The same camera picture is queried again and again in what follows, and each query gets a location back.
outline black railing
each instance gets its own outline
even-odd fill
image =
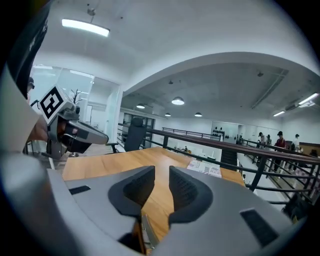
[[[215,135],[215,134],[201,133],[201,132],[195,132],[195,131],[189,131],[189,130],[172,129],[172,128],[166,128],[166,127],[163,127],[162,131],[174,133],[174,134],[180,134],[180,135],[190,135],[198,138],[204,138],[204,139],[210,139],[210,140],[216,140],[216,141],[220,141],[220,137],[223,135],[222,133],[217,133],[217,135]]]
[[[123,127],[129,127],[126,124],[119,123],[119,126]],[[249,141],[249,140],[242,140],[243,143],[246,145],[242,144],[232,144],[232,143],[227,143],[227,142],[222,142],[222,141],[216,141],[214,139],[209,139],[209,138],[203,138],[203,137],[198,137],[194,135],[186,135],[186,134],[179,134],[171,131],[164,131],[164,130],[156,130],[156,129],[147,129],[148,133],[155,134],[155,135],[160,135],[163,136],[163,143],[159,143],[156,141],[152,141],[149,139],[143,139],[147,142],[150,142],[152,144],[161,146],[165,149],[178,152],[180,154],[196,158],[201,161],[206,161],[209,163],[217,164],[220,165],[222,168],[230,169],[230,170],[240,170],[244,172],[249,172],[249,173],[254,173],[254,179],[251,184],[245,184],[247,188],[249,188],[251,191],[254,190],[265,190],[265,191],[274,191],[274,192],[281,192],[284,193],[288,199],[291,198],[291,196],[288,193],[299,193],[303,198],[305,198],[306,201],[311,202],[310,195],[317,190],[315,189],[315,184],[319,176],[320,172],[320,159],[316,157],[312,157],[309,155],[305,155],[302,153],[295,152],[286,149],[279,149],[278,147],[270,146],[270,148],[276,148],[279,151],[274,151],[274,150],[266,150],[266,149],[261,149],[261,148],[256,148],[255,146],[250,146],[249,143],[253,143],[258,145],[259,143]],[[256,159],[258,162],[258,168],[257,169],[252,169],[252,168],[246,168],[243,166],[236,166],[234,164],[229,164],[225,163],[222,161],[216,161],[213,160],[212,158],[206,158],[202,156],[198,156],[195,154],[191,154],[185,151],[181,151],[176,148],[172,148],[168,146],[168,139],[176,139],[176,140],[181,140],[185,142],[190,142],[190,143],[195,143],[198,145],[203,145],[207,147],[212,147],[212,148],[217,148],[217,149],[222,149],[230,152],[237,152],[237,153],[242,153],[246,156],[250,156],[253,159]],[[302,171],[303,175],[296,175],[292,174],[289,171],[285,170],[281,164],[275,163],[275,161],[285,161],[288,162],[289,164],[293,164],[296,168]],[[303,169],[300,164],[309,164],[311,165],[310,171],[306,171]],[[274,169],[272,169],[272,165],[278,165],[278,168],[281,170],[285,170],[286,173],[278,173]],[[267,177],[279,177],[279,179],[284,180],[285,178],[291,178],[297,180],[300,184],[303,185],[301,188],[295,188],[292,184],[289,184],[289,188],[282,188],[279,185],[278,182],[278,187],[264,187],[264,186],[258,186],[259,180],[262,175],[266,175]],[[287,201],[270,201],[271,204],[275,205],[286,205],[288,202]]]

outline paper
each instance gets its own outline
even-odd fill
[[[215,163],[192,160],[187,169],[221,178],[220,166]]]

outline wooden tabletop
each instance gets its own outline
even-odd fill
[[[169,166],[187,168],[190,157],[171,152],[162,147],[152,147],[131,152],[68,158],[63,170],[65,181],[94,178],[128,171],[142,166],[155,166],[154,189],[142,208],[159,240],[168,233],[168,217],[174,211],[169,190]],[[223,179],[244,186],[239,172],[220,168]]]

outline fluorescent light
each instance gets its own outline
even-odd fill
[[[87,23],[83,21],[65,19],[65,18],[62,19],[62,26],[93,32],[93,33],[102,35],[104,37],[107,37],[110,32],[109,29],[101,26],[93,25],[91,23]]]
[[[43,69],[43,70],[53,70],[52,66],[44,66],[44,65],[34,65],[34,69]]]
[[[82,73],[82,72],[75,71],[75,70],[70,70],[70,73],[76,74],[76,75],[80,75],[80,76],[84,76],[84,77],[87,77],[87,78],[94,78],[95,77],[92,74]]]
[[[175,97],[171,102],[174,105],[183,105],[183,104],[185,104],[184,99],[181,98],[181,97]]]
[[[283,114],[284,113],[284,111],[281,111],[281,112],[279,112],[278,114],[274,114],[273,116],[274,117],[277,117],[277,116],[279,116],[279,115],[281,115],[281,114]]]
[[[139,103],[138,105],[136,105],[136,107],[138,109],[144,109],[145,108],[145,105],[143,105],[142,103]]]
[[[308,98],[304,99],[303,101],[299,102],[299,105],[302,105],[310,100],[312,100],[313,98],[317,97],[319,95],[319,93],[314,93],[311,96],[309,96]]]

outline round ceiling lamp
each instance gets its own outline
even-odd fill
[[[175,97],[171,102],[174,105],[183,105],[183,104],[185,104],[184,99],[181,98],[181,97]]]
[[[136,105],[136,107],[137,107],[138,109],[144,109],[144,108],[145,108],[145,105],[142,104],[142,103],[139,103],[138,105]]]

